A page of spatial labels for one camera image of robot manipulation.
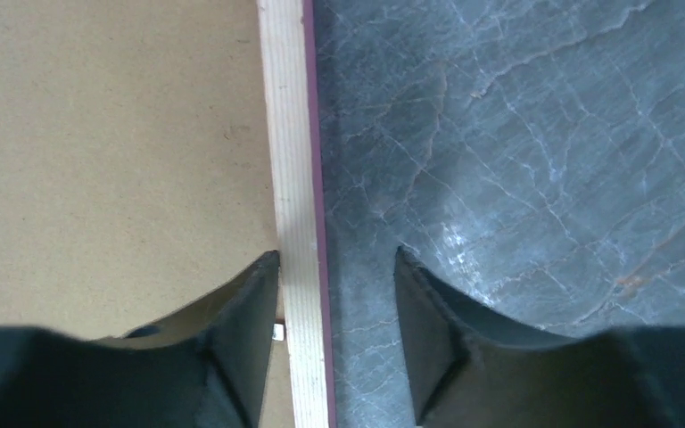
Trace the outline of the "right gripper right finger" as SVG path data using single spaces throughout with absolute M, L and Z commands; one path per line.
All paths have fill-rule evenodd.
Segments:
M 685 427 L 685 326 L 546 332 L 460 292 L 404 248 L 394 286 L 419 427 Z

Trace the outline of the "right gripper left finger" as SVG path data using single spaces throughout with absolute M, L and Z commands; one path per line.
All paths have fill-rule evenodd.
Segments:
M 122 337 L 0 325 L 0 427 L 256 427 L 280 258 Z

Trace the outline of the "brown backing board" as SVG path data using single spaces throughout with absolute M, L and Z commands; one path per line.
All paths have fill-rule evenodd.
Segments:
M 277 246 L 253 1 L 0 1 L 0 330 L 121 336 Z

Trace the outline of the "pink wooden picture frame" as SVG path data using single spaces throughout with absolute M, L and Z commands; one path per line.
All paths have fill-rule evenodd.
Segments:
M 312 15 L 307 1 L 257 6 L 294 423 L 333 427 L 309 88 Z

